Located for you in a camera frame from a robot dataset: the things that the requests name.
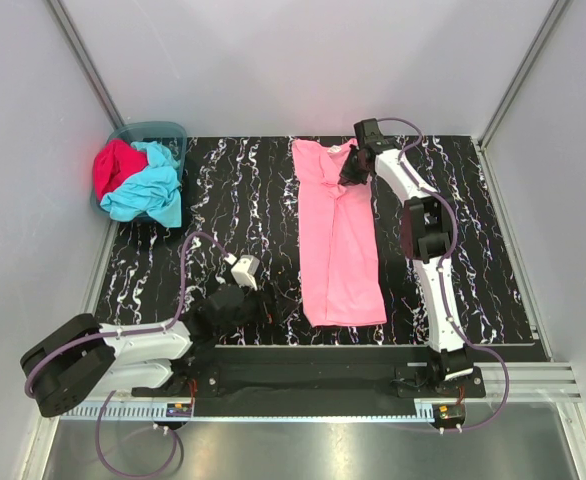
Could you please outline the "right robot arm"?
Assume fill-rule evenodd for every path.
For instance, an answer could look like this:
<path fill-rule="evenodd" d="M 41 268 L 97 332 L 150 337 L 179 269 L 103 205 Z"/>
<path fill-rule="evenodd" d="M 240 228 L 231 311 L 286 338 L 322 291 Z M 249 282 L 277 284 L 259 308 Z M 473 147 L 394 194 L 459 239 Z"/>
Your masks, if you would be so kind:
<path fill-rule="evenodd" d="M 356 144 L 350 148 L 339 183 L 363 185 L 377 176 L 402 205 L 401 249 L 418 275 L 429 322 L 425 380 L 433 393 L 445 397 L 459 389 L 463 378 L 473 372 L 453 290 L 456 217 L 450 201 L 409 162 L 407 152 L 422 141 L 422 132 L 407 120 L 396 121 L 411 127 L 417 139 L 401 147 L 382 134 L 379 119 L 354 124 Z"/>

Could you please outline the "pink t shirt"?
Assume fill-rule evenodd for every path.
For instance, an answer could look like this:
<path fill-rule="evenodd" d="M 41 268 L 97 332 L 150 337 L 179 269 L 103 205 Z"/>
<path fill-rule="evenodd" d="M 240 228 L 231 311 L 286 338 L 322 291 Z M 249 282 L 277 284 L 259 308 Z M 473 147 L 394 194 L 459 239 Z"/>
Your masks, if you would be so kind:
<path fill-rule="evenodd" d="M 353 139 L 325 147 L 291 146 L 298 188 L 303 312 L 314 327 L 364 327 L 387 322 L 369 182 L 342 185 Z"/>

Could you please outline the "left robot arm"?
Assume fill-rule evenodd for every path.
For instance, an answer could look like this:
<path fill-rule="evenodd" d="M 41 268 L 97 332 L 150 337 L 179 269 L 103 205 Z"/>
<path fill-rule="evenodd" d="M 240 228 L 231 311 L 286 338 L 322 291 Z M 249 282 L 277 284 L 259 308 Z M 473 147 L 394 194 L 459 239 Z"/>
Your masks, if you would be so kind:
<path fill-rule="evenodd" d="M 112 391 L 181 394 L 191 365 L 207 359 L 226 334 L 270 323 L 274 290 L 223 285 L 176 319 L 117 326 L 79 314 L 21 358 L 24 390 L 45 418 L 60 416 L 92 395 Z"/>

